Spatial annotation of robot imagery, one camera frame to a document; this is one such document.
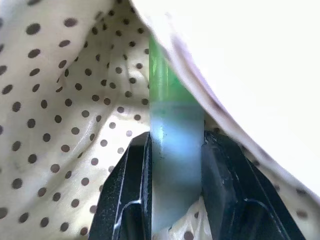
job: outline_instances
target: cream fabric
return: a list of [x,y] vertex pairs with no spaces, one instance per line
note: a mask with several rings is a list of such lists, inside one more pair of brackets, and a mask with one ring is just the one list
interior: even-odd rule
[[149,130],[148,31],[128,2],[0,3],[0,239],[86,239]]

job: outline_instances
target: dotted cloth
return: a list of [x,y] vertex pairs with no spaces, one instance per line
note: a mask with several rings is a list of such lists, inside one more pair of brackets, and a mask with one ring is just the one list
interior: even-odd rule
[[[131,139],[149,130],[148,36],[127,1],[0,1],[1,239],[88,238],[103,183]],[[179,51],[164,50],[193,81]],[[306,239],[317,240],[318,205],[244,152]],[[171,239],[209,239],[208,220],[196,216],[206,216],[201,200]]]

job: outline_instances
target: black plastic piece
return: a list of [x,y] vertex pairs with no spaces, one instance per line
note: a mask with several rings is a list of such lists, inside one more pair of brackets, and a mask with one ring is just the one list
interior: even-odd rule
[[103,185],[89,240],[150,240],[152,162],[150,138],[130,146]]
[[305,239],[271,182],[230,138],[205,132],[201,162],[213,239]]

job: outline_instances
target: translucent plastic tube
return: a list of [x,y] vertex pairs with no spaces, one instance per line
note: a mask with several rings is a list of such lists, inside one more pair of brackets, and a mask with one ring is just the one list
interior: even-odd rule
[[149,42],[152,232],[170,227],[201,193],[204,112]]

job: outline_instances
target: green plastic rod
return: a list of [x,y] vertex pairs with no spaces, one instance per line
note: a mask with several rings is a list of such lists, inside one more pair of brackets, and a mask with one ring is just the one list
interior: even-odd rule
[[204,111],[149,41],[152,232],[171,227],[201,193]]

